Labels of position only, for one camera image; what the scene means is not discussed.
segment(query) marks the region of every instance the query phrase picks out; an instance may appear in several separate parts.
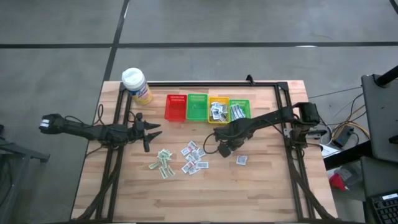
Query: gray floor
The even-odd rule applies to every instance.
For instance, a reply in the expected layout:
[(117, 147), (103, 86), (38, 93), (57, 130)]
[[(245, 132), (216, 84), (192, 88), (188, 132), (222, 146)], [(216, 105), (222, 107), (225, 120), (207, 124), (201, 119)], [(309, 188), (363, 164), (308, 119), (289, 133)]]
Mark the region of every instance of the gray floor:
[[(0, 0), (0, 44), (112, 43), (122, 4)], [(129, 4), (120, 42), (397, 41), (397, 26), (388, 1), (137, 0)], [(109, 51), (0, 49), (4, 137), (51, 154), (48, 164), (30, 165), (14, 223), (68, 220), (87, 141), (46, 136), (38, 125), (48, 113), (92, 122)], [(110, 79), (139, 67), (148, 80), (242, 80), (247, 74), (304, 80), (323, 119), (337, 123), (349, 115), (346, 105), (361, 89), (319, 95), (360, 86), (361, 75), (384, 73), (396, 58), (398, 47), (119, 49)], [(358, 123), (367, 127), (365, 117)], [(339, 192), (334, 196), (342, 219), (361, 221), (360, 211), (350, 210), (357, 202)]]

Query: wooden tabletop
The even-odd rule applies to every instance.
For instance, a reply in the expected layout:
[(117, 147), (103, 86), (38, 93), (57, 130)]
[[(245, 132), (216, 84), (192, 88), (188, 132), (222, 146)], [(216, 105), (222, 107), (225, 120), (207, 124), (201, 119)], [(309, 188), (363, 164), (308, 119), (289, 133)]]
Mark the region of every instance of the wooden tabletop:
[[(287, 82), (292, 104), (308, 101), (303, 81)], [(118, 90), (119, 82), (104, 83), (99, 99), (99, 103), (104, 104), (104, 123), (110, 124), (113, 121)], [(297, 221), (284, 142), (273, 127), (256, 131), (252, 139), (227, 158), (218, 153), (202, 157), (203, 161), (209, 162), (209, 169), (188, 175), (181, 170), (186, 160), (180, 151), (189, 141), (202, 146), (215, 125), (168, 122), (164, 119), (168, 94), (207, 93), (209, 96), (248, 99), (252, 117), (270, 113), (277, 110), (273, 88), (152, 87), (151, 90), (153, 100), (144, 106), (133, 103), (132, 111), (142, 112), (148, 122), (162, 125), (150, 130), (150, 133), (163, 133), (150, 143), (149, 153), (144, 152), (142, 141), (125, 147), (114, 222)], [(88, 152), (98, 146), (98, 142), (90, 142)], [(215, 150), (216, 146), (214, 138), (210, 138), (206, 150)], [(162, 149), (173, 153), (169, 164), (176, 173), (165, 180), (158, 169), (148, 168), (149, 164), (156, 161), (157, 152)], [(237, 155), (248, 156), (246, 166), (236, 164)], [(105, 157), (106, 149), (102, 149), (85, 160), (72, 218), (78, 217), (98, 193)], [(319, 147), (306, 148), (304, 161), (312, 192), (328, 212), (336, 217)], [(306, 210), (304, 199), (302, 205)], [(104, 213), (107, 211), (108, 202), (105, 201)]]

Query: plastic basket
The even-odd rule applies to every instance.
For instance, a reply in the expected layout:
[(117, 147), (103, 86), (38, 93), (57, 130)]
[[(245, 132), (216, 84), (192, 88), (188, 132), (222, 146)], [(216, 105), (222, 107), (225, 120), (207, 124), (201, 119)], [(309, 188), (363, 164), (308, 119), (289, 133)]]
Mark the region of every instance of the plastic basket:
[(229, 116), (226, 117), (226, 122), (221, 122), (221, 121), (213, 121), (213, 119), (210, 116), (211, 113), (211, 103), (213, 102), (218, 102), (220, 104), (226, 105), (227, 106), (227, 111), (229, 111), (229, 98), (228, 97), (209, 97), (209, 104), (208, 104), (208, 122), (210, 124), (228, 124), (229, 122)]
[(186, 95), (167, 95), (164, 119), (168, 121), (185, 121), (186, 112)]
[(232, 105), (239, 105), (242, 110), (243, 113), (246, 115), (247, 118), (251, 118), (251, 114), (250, 114), (250, 101), (249, 100), (230, 100), (229, 101), (229, 111), (228, 111), (228, 116), (229, 116), (229, 120), (232, 121), (231, 119), (231, 106)]
[(187, 120), (207, 121), (207, 94), (188, 94)]

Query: keyboard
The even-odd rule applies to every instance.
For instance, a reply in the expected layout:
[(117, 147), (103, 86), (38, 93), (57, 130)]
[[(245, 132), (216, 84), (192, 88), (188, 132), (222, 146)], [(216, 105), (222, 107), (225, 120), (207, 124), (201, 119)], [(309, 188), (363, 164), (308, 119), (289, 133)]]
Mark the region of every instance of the keyboard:
[(398, 192), (372, 197), (371, 203), (378, 223), (398, 223)]

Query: yellow basket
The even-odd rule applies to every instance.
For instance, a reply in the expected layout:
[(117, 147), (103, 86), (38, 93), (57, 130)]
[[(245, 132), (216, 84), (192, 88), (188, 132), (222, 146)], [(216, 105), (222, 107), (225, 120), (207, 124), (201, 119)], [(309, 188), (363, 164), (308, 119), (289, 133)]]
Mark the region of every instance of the yellow basket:
[(212, 121), (211, 120), (211, 103), (218, 102), (220, 104), (226, 105), (226, 110), (229, 111), (229, 98), (228, 97), (209, 97), (209, 113), (207, 120), (210, 124), (228, 124), (229, 123), (229, 116), (226, 117), (226, 122), (222, 121)]

